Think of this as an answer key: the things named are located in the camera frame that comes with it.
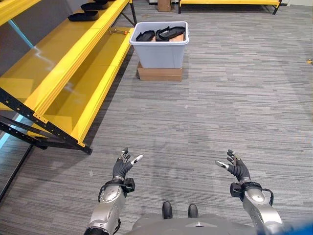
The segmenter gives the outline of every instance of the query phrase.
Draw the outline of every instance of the yellow shelf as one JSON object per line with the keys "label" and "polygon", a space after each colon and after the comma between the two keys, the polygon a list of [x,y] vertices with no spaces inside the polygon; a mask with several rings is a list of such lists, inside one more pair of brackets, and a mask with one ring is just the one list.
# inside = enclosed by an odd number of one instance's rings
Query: yellow shelf
{"label": "yellow shelf", "polygon": [[109,2],[93,22],[66,19],[0,78],[0,87],[47,122],[43,114],[128,2]]}
{"label": "yellow shelf", "polygon": [[278,0],[180,0],[180,4],[255,4],[255,5],[275,5]]}
{"label": "yellow shelf", "polygon": [[3,0],[0,1],[0,25],[22,13],[41,0]]}
{"label": "yellow shelf", "polygon": [[129,33],[107,32],[44,114],[79,144],[82,144],[130,47],[129,39],[134,29],[119,30]]}

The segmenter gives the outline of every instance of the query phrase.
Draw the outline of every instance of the yellow shelving unit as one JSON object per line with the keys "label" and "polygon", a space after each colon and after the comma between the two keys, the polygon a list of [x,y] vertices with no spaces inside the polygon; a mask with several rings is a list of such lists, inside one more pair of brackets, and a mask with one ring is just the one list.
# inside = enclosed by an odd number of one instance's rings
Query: yellow shelving unit
{"label": "yellow shelving unit", "polygon": [[[46,119],[80,143],[83,143],[130,47],[129,39],[134,29],[118,30],[128,34],[106,32],[44,114]],[[42,137],[31,132],[29,135]]]}
{"label": "yellow shelving unit", "polygon": [[276,14],[282,0],[179,0],[179,10],[181,13],[181,6],[183,4],[252,4],[252,5],[273,5]]}
{"label": "yellow shelving unit", "polygon": [[84,138],[130,47],[133,28],[110,28],[128,3],[134,22],[126,18],[135,25],[132,0],[111,1],[96,21],[66,19],[13,65],[0,78],[0,110],[13,110],[34,124],[0,116],[0,130],[42,149],[90,154]]}
{"label": "yellow shelving unit", "polygon": [[66,19],[1,77],[0,87],[47,122],[45,111],[128,3],[109,2],[94,22]]}
{"label": "yellow shelving unit", "polygon": [[0,1],[0,25],[22,13],[41,0],[3,0]]}

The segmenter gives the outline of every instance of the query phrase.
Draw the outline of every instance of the black object on shelf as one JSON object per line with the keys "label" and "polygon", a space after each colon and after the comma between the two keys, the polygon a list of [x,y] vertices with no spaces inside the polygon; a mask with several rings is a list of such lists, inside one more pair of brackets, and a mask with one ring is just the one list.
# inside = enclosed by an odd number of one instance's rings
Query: black object on shelf
{"label": "black object on shelf", "polygon": [[97,11],[86,11],[70,15],[68,19],[70,21],[95,21],[99,19],[99,14]]}
{"label": "black object on shelf", "polygon": [[108,1],[115,1],[115,0],[94,0],[95,2],[98,2],[98,3],[107,3]]}
{"label": "black object on shelf", "polygon": [[88,2],[80,6],[84,11],[88,10],[104,10],[109,7],[108,1]]}

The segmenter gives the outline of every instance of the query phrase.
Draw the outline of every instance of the robotic arm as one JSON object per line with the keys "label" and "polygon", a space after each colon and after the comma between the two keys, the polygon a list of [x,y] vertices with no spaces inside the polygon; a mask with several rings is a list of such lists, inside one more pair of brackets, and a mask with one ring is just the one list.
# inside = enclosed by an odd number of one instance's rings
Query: robotic arm
{"label": "robotic arm", "polygon": [[[250,173],[243,161],[232,150],[228,150],[227,160],[231,164],[215,161],[216,165],[225,168],[237,177],[238,183],[232,183],[230,194],[239,197],[243,202],[243,207],[250,215],[259,235],[279,234],[283,231],[283,222],[272,207],[274,201],[273,193],[266,188],[262,188],[259,183],[252,182]],[[271,192],[271,199],[265,198],[262,191]]]}
{"label": "robotic arm", "polygon": [[92,213],[84,235],[113,235],[118,231],[121,224],[119,214],[125,205],[127,193],[135,188],[134,180],[125,179],[125,176],[143,155],[129,162],[130,157],[128,148],[125,148],[114,165],[112,180],[100,189],[99,204]]}

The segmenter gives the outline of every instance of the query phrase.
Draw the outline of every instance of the gray carpet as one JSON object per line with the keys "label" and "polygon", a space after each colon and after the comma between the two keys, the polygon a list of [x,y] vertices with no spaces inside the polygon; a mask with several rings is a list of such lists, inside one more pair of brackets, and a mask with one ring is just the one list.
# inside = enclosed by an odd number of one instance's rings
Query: gray carpet
{"label": "gray carpet", "polygon": [[134,5],[139,22],[189,23],[183,81],[140,81],[131,49],[87,137],[93,154],[35,149],[0,205],[0,234],[83,234],[124,146],[144,159],[129,174],[136,191],[119,235],[164,200],[174,217],[196,203],[200,214],[251,225],[229,194],[235,178],[214,165],[229,148],[273,190],[284,221],[312,215],[312,9],[282,6],[273,16],[270,6],[184,6],[178,15],[177,6]]}

